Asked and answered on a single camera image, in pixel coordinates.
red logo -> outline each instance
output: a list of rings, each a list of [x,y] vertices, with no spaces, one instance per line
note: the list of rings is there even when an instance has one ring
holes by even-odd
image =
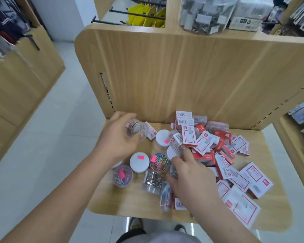
[[[229,200],[228,200],[225,204],[227,205],[228,208],[231,208],[231,207],[232,207],[232,202],[229,201]]]
[[[266,186],[268,186],[269,185],[269,182],[265,179],[265,180],[263,180],[263,183],[266,185]]]

foot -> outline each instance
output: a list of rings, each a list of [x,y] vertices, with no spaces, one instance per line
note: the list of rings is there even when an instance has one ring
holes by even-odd
[[[186,228],[184,226],[182,226],[181,224],[177,224],[177,226],[175,226],[174,231],[178,231],[178,232],[182,232],[182,233],[187,233]]]
[[[141,218],[132,217],[130,220],[130,229],[141,228],[143,229],[143,222]]]

pink sticker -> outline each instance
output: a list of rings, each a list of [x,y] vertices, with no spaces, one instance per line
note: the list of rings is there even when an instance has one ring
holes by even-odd
[[[126,177],[122,170],[120,172],[118,172],[118,175],[121,179],[124,179]]]
[[[156,155],[153,155],[152,159],[151,159],[151,162],[152,163],[155,163],[155,160],[157,159],[157,156]]]

round white lid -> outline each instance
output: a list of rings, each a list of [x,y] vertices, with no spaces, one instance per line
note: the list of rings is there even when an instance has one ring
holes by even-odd
[[[136,173],[142,173],[147,170],[150,165],[150,159],[145,153],[135,153],[130,159],[130,166]]]
[[[174,149],[171,146],[168,147],[168,149],[167,149],[167,157],[168,157],[168,159],[170,159],[170,161],[171,161],[171,159],[173,157],[175,157],[175,156],[179,157],[179,152],[177,150],[174,151]]]
[[[112,168],[116,168],[116,167],[120,166],[122,163],[123,163],[123,161],[120,161],[117,164],[115,164]]]
[[[170,146],[170,142],[168,141],[168,137],[170,135],[170,131],[169,130],[160,130],[157,133],[156,136],[156,140],[157,143],[161,146],[161,147],[169,147]]]

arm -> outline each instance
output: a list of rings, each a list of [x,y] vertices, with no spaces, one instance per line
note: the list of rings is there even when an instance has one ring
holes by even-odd
[[[170,187],[214,243],[260,243],[223,203],[214,173],[195,161],[189,149],[183,159],[171,162],[177,169],[178,181],[168,177]]]
[[[125,132],[126,123],[135,117],[116,112],[93,151],[1,242],[69,242],[100,180],[135,151],[140,133],[130,138]]]

